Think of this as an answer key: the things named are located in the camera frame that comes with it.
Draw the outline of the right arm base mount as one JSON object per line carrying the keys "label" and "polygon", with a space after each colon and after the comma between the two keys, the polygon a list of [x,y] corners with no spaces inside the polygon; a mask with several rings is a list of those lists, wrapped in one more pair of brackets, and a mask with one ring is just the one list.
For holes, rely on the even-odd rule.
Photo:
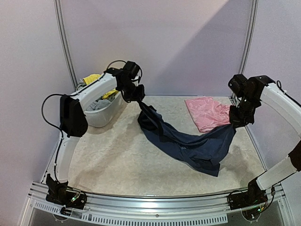
{"label": "right arm base mount", "polygon": [[246,192],[242,192],[239,190],[232,191],[227,196],[227,203],[230,206],[231,210],[241,209],[264,203],[264,206],[260,210],[258,210],[258,212],[262,212],[265,209],[267,209],[273,202],[275,195],[274,187],[271,188],[271,192],[272,201],[268,203],[266,189],[261,189],[257,184],[257,178],[255,178],[248,183]]}

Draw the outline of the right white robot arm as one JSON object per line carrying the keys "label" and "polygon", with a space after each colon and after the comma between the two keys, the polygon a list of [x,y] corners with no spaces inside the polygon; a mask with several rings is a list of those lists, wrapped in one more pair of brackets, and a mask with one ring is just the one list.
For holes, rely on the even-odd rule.
{"label": "right white robot arm", "polygon": [[[282,89],[280,81],[274,81],[266,75],[246,78],[235,74],[228,83],[235,97],[239,98],[236,106],[230,107],[230,123],[235,127],[253,124],[255,110],[261,105],[264,109],[259,117],[264,138],[271,140],[268,133],[280,137],[301,138],[301,105]],[[254,205],[264,191],[301,170],[301,145],[298,143],[282,160],[271,166],[263,174],[249,182],[243,201]]]}

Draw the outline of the pink patterned shorts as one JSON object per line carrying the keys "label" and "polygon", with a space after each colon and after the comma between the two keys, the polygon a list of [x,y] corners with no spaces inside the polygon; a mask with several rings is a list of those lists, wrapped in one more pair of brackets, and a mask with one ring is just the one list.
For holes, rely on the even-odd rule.
{"label": "pink patterned shorts", "polygon": [[186,99],[185,104],[200,133],[230,123],[230,105],[214,100],[213,97]]}

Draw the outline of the blue garment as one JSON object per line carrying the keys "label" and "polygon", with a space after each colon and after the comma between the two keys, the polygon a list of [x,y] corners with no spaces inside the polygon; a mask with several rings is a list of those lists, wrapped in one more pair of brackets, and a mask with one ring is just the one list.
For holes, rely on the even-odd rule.
{"label": "blue garment", "polygon": [[195,171],[218,176],[220,162],[228,154],[236,133],[231,124],[215,127],[202,135],[186,134],[165,122],[153,106],[142,101],[138,104],[141,112],[137,121],[147,140]]}

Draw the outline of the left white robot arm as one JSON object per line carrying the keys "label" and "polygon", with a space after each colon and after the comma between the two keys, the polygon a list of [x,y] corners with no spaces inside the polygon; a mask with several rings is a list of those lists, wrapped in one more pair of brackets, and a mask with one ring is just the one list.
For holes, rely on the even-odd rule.
{"label": "left white robot arm", "polygon": [[101,77],[72,94],[59,94],[60,131],[54,156],[46,170],[43,182],[52,190],[52,197],[59,204],[66,204],[70,194],[62,185],[68,185],[68,173],[71,159],[79,139],[87,132],[88,122],[84,111],[98,98],[110,90],[121,93],[124,101],[140,102],[143,100],[144,86],[140,84],[143,75],[141,67],[132,61],[125,62],[120,68],[108,66]]}

